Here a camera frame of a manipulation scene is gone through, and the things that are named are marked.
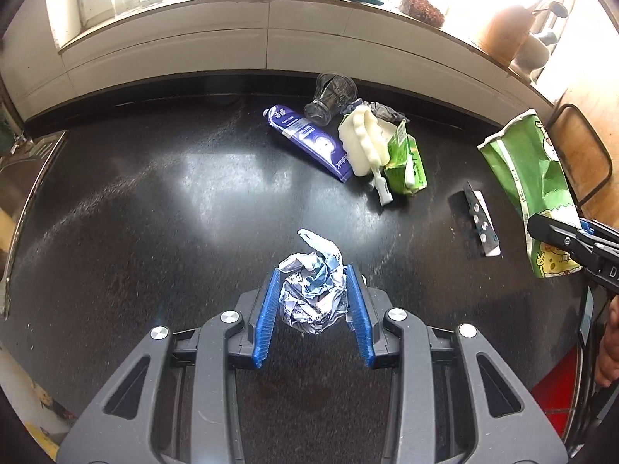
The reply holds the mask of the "person right hand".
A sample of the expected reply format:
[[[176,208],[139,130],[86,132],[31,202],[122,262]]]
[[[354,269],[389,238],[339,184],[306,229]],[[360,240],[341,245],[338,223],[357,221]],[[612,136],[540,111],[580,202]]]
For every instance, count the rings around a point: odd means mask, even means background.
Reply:
[[[619,376],[619,303],[615,295],[610,301],[609,316],[600,341],[595,364],[595,381],[609,387]]]

